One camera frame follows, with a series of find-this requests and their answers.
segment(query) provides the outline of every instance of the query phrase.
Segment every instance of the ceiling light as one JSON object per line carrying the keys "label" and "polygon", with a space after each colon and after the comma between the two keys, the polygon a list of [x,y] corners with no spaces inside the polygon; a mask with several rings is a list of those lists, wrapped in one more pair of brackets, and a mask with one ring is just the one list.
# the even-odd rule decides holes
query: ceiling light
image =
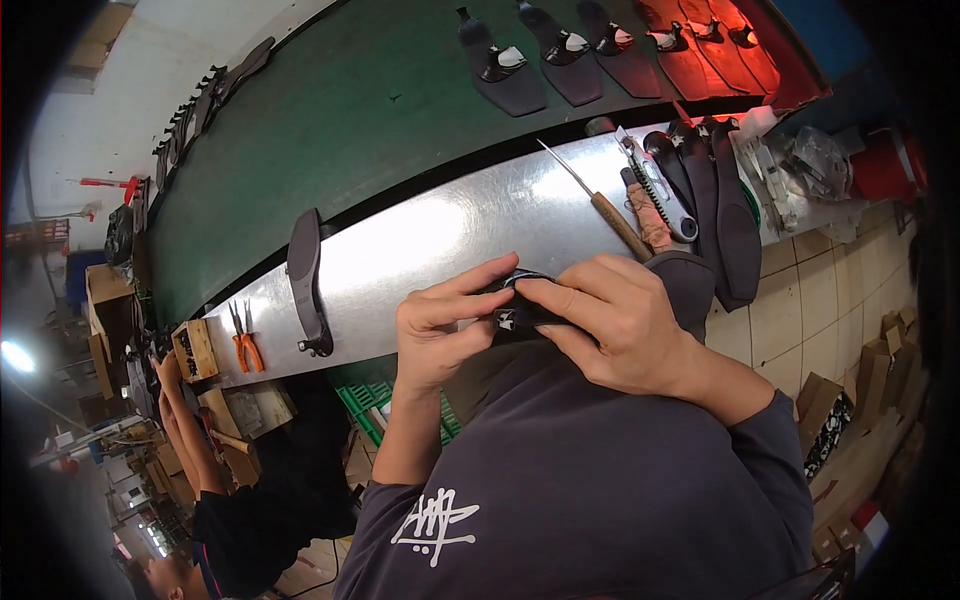
{"label": "ceiling light", "polygon": [[36,366],[34,359],[23,348],[6,340],[0,346],[2,346],[4,359],[15,369],[23,372],[33,372]]}

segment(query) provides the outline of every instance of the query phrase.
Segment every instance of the white graffiti logo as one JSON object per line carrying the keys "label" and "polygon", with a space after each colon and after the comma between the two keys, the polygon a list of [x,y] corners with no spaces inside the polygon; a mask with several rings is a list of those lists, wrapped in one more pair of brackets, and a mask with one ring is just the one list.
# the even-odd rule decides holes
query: white graffiti logo
{"label": "white graffiti logo", "polygon": [[[403,524],[396,530],[390,543],[409,543],[413,544],[414,552],[422,554],[430,553],[430,546],[434,547],[433,558],[430,559],[430,566],[437,566],[437,560],[440,558],[440,550],[449,543],[465,541],[474,543],[474,536],[461,536],[459,538],[448,538],[446,536],[446,526],[462,521],[468,516],[480,510],[479,504],[472,504],[463,508],[453,508],[453,497],[457,494],[455,490],[437,489],[437,497],[426,499],[423,494],[417,500],[410,514],[403,519]],[[411,523],[417,523],[414,528],[412,538],[402,538],[403,530]],[[436,527],[436,538],[434,538],[434,528]]]}

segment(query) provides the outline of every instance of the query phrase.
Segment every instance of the green plastic crate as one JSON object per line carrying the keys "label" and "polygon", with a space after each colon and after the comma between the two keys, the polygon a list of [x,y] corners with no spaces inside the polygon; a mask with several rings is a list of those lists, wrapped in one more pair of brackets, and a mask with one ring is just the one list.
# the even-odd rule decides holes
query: green plastic crate
{"label": "green plastic crate", "polygon": [[[390,373],[389,362],[388,368],[383,369],[383,365],[377,364],[375,361],[376,359],[330,369],[327,371],[327,377],[360,428],[367,433],[376,447],[380,447],[380,444],[383,443],[383,436],[380,435],[379,429],[373,425],[372,418],[367,411],[373,407],[382,408],[393,397],[396,367],[394,373]],[[450,440],[460,433],[460,428],[460,422],[457,421],[453,410],[447,403],[444,391],[441,390],[441,445],[449,444]]]}

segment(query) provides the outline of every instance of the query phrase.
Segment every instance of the orange pliers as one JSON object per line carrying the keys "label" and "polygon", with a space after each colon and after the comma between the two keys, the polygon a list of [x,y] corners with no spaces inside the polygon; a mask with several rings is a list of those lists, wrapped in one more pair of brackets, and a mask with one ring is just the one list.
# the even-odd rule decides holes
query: orange pliers
{"label": "orange pliers", "polygon": [[[228,304],[228,307],[230,309],[230,316],[233,318],[233,327],[237,330],[237,334],[233,336],[233,344],[237,347],[237,362],[240,363],[240,371],[250,372],[250,368],[247,367],[247,359],[244,357],[244,350],[247,351],[251,360],[253,360],[253,368],[256,372],[263,371],[263,360],[260,358],[260,352],[256,349],[256,342],[253,341],[251,334],[244,332],[243,322],[240,321],[240,311],[237,310],[236,300],[233,304]],[[247,318],[247,329],[249,329],[250,302],[244,300],[243,307]]]}

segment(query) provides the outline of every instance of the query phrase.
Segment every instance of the wooden handle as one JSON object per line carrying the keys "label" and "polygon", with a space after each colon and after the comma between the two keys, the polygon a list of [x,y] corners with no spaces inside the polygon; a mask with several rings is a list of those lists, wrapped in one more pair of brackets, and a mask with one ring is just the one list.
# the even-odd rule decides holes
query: wooden handle
{"label": "wooden handle", "polygon": [[620,211],[607,200],[606,196],[600,192],[594,192],[593,195],[590,196],[590,203],[597,209],[597,212],[603,215],[604,220],[617,232],[620,239],[630,247],[630,250],[636,255],[637,260],[646,262],[654,257],[654,254],[647,248],[647,245],[643,243],[643,240],[640,239],[640,236],[634,228],[630,227],[627,220],[624,219]]}
{"label": "wooden handle", "polygon": [[217,440],[220,440],[220,441],[223,442],[224,444],[240,450],[240,451],[243,452],[244,454],[250,454],[250,443],[249,443],[249,442],[244,442],[243,440],[237,440],[237,439],[234,438],[233,436],[229,436],[229,435],[227,435],[226,433],[222,433],[222,432],[217,431],[216,429],[212,429],[212,428],[210,429],[210,435],[213,436],[214,438],[216,438]]}

